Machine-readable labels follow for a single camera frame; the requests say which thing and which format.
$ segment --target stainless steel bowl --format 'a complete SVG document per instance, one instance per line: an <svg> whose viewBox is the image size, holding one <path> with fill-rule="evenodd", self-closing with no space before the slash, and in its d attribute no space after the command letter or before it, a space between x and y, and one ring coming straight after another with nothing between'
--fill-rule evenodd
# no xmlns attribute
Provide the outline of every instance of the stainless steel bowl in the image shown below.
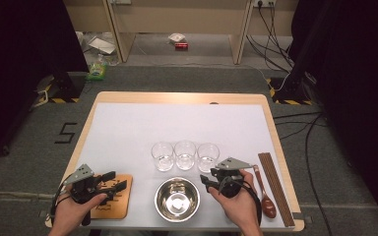
<svg viewBox="0 0 378 236"><path fill-rule="evenodd" d="M170 222L182 222L198 210L200 195L189 180L173 177L164 181L157 189L155 206L157 212Z"/></svg>

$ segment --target hand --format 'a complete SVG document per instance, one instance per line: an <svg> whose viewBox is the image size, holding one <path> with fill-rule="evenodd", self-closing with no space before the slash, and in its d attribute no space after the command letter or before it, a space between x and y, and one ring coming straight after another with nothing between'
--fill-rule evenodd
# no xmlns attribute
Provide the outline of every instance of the hand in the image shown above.
<svg viewBox="0 0 378 236"><path fill-rule="evenodd" d="M240 172L257 194L253 175L245 170L240 170ZM256 203L245 189L241 188L240 192L231 199L221 195L213 187L210 187L208 191L220 203L226 216L241 229L245 236L263 235L257 218Z"/></svg>
<svg viewBox="0 0 378 236"><path fill-rule="evenodd" d="M68 194L61 195L58 201L68 196ZM54 223L48 236L69 235L82 223L85 215L106 198L106 194L99 194L82 205L75 203L72 198L64 200L57 205Z"/></svg>

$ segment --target black cable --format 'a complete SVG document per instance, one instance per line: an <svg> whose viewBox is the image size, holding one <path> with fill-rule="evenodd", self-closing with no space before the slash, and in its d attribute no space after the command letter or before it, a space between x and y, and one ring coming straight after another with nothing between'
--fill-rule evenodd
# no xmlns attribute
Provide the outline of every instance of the black cable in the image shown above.
<svg viewBox="0 0 378 236"><path fill-rule="evenodd" d="M302 132L303 130L305 130L306 127L308 127L308 125L309 125L309 124L306 124L302 129L300 129L300 130L298 130L298 131L296 131L296 132L293 132L293 133L291 133L291 134L289 134L289 135L286 135L286 136L284 136L284 137L281 137L281 138L279 138L279 140L283 140L283 139L286 139L286 138L288 138L288 137L290 137L290 136L293 136L293 135L299 134L300 132Z"/></svg>
<svg viewBox="0 0 378 236"><path fill-rule="evenodd" d="M70 195L69 196L67 196L67 197L65 197L65 198L63 198L63 199L61 199L59 202L57 202L57 205L56 206L58 206L61 202L63 202L63 201L65 201L65 200L67 200L67 199L70 199Z"/></svg>
<svg viewBox="0 0 378 236"><path fill-rule="evenodd" d="M268 49L269 51L272 51L272 52L275 52L275 53L278 53L278 54L281 54L279 51L277 50L273 50L272 48L267 48L266 46L263 46L262 44L260 44L258 41L256 41L252 35L250 35L251 37L251 40L256 43L259 47L263 47L264 49Z"/></svg>
<svg viewBox="0 0 378 236"><path fill-rule="evenodd" d="M304 115L315 115L315 114L321 114L321 111L316 111L316 112L307 112L307 113L298 113L298 114L291 114L291 115L284 115L284 116L275 116L273 117L274 120L276 119L282 119L282 118L287 118L287 117L294 117L294 116L304 116Z"/></svg>
<svg viewBox="0 0 378 236"><path fill-rule="evenodd" d="M269 33L268 35L268 43L269 44L269 41L271 41L277 48L278 50L280 51L281 53L281 56L283 57L283 59L287 62L287 64L292 67L290 61L288 60L288 58L286 57L286 55L284 55L283 53L283 50L281 48L281 46L279 45L279 42L278 42L278 38L276 37L276 28L275 28L275 5L273 3L270 3L270 10L271 10L271 20L272 20L272 26L271 28L269 29L269 26L265 20L265 18L263 17L263 14L262 14L262 11L261 11L261 6L263 5L263 2L262 1L259 1L259 14L260 14L260 17L262 18L263 20L263 23L265 24L265 27Z"/></svg>
<svg viewBox="0 0 378 236"><path fill-rule="evenodd" d="M281 71L285 71L287 73L289 73L289 71L281 66L279 66L278 64L276 64L275 62L273 62L271 59L267 58L267 56L265 54L263 54L254 44L253 42L250 40L250 38L248 37L248 35L246 36L247 40L250 42L250 45L253 47L254 51L256 51L257 54L259 54L260 56L264 57L266 60L268 60L270 63L272 63L272 65L274 65L275 67L279 68Z"/></svg>
<svg viewBox="0 0 378 236"><path fill-rule="evenodd" d="M256 204L260 204L260 199L259 199L259 197L258 197L257 194L254 192L253 187L251 187L251 185L250 185L247 181L244 180L243 183L244 183L244 184L247 184L248 187L245 186L244 184L240 184L240 183L238 183L238 182L236 182L236 181L231 181L231 183L236 184L236 185L240 186L241 188L245 189L245 190L247 191L247 193L251 196L251 198L253 198L254 202L255 202Z"/></svg>
<svg viewBox="0 0 378 236"><path fill-rule="evenodd" d="M265 49L265 63L266 63L266 66L268 66L269 68L270 68L270 66L267 64L267 59L268 59L268 56L267 56L267 51L268 51L268 49L269 49L269 37L268 37L268 40L267 40L267 42L266 42L266 49Z"/></svg>
<svg viewBox="0 0 378 236"><path fill-rule="evenodd" d="M60 186L59 186L59 188L58 188L58 190L57 190L57 192L56 192L56 194L54 195L54 198L53 198L53 200L51 201L51 206L50 206L50 211L49 211L49 215L47 216L47 219L46 220L48 220L48 217L51 219L51 224L53 224L54 223L54 216L55 216L55 213L56 213L56 209L57 209L57 200L58 200L58 197L60 196L60 192L61 192L61 190L63 189L63 186L64 186L64 182L71 176L72 174L70 174L69 176L67 176L66 177L66 179L64 179L64 181L60 184Z"/></svg>
<svg viewBox="0 0 378 236"><path fill-rule="evenodd" d="M311 122L305 122L305 121L286 121L281 123L275 123L275 125L286 125L286 124L308 124L310 125ZM316 126L320 127L329 127L328 125L321 125L321 124L315 124Z"/></svg>
<svg viewBox="0 0 378 236"><path fill-rule="evenodd" d="M271 26L271 33L273 31L273 35L275 37L275 41L276 41L276 47L279 49L279 52L281 53L283 59L287 62L287 64L292 68L292 64L290 63L290 61L288 60L287 56L284 55L283 51L282 51L282 48L281 46L279 45L279 42L278 42L278 37L276 36L276 27L275 27L275 14L276 14L276 9L275 9L275 4L273 2L270 3L270 12L271 12L271 19L272 19L272 26Z"/></svg>
<svg viewBox="0 0 378 236"><path fill-rule="evenodd" d="M333 235L333 232L331 231L331 227L330 227L330 223L328 222L327 215L325 214L325 211L322 208L321 201L319 200L317 191L315 190L314 181L312 179L312 174L311 174L311 169L309 167L309 155L308 155L308 140L309 140L309 135L310 135L310 133L312 131L312 128L314 127L315 123L317 122L317 120L321 116L322 116L322 114L318 115L318 117L315 118L312 121L311 127L309 128L308 133L306 134L306 139L305 139L305 159L306 159L306 167L307 167L307 170L308 170L308 176L309 176L309 181L311 183L312 192L314 193L314 196L315 196L315 199L317 201L318 207L321 210L321 213L322 213L322 215L324 217L324 221L325 221L325 224L327 225L328 233L331 236L331 235Z"/></svg>

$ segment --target table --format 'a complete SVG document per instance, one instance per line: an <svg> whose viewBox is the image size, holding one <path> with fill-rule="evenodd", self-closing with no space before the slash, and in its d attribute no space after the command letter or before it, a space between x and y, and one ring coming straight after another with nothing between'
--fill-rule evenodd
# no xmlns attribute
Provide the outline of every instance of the table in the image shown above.
<svg viewBox="0 0 378 236"><path fill-rule="evenodd" d="M272 118L272 114L269 108L268 101L264 95L261 94L235 94L235 93L181 93L181 92L124 92L124 91L103 91L101 92L95 102L94 106L90 112L88 120L85 124L84 130L79 137L78 143L76 148L72 154L70 162L66 168L65 175L63 179L65 179L69 174L73 173L78 164L78 161L81 159L81 154L84 149L84 145L86 143L88 134L90 132L92 122L95 117L96 107L99 104L106 104L106 103L126 103L126 104L210 104L211 102L216 102L218 104L259 104L263 107L264 118L266 123L268 124L268 129L271 136L271 142L273 143L275 154L277 156L277 162L282 174L282 181L285 186L285 193L287 201L290 205L290 209L292 212L300 213L299 204L297 202L297 198L292 186L292 182L289 176L289 172L284 160L283 150L278 138L278 134L276 131L276 127ZM142 184L139 183L137 180L134 181L133 185ZM157 215L158 226L157 227L149 227L145 229L153 229L153 230L172 230L174 226L172 223L163 220L159 215ZM264 228L264 231L300 231L304 227L304 222L301 219L296 219L294 228ZM144 225L150 225L148 222L142 222L141 228L144 228ZM209 228L209 227L194 227L190 222L189 223L179 223L179 229L194 229L194 230L219 230L219 231L235 231L237 230L236 226L233 225L231 222L226 222L223 226L217 228ZM127 228L125 225L121 225L118 220L97 220L93 221L90 227L93 228Z"/></svg>

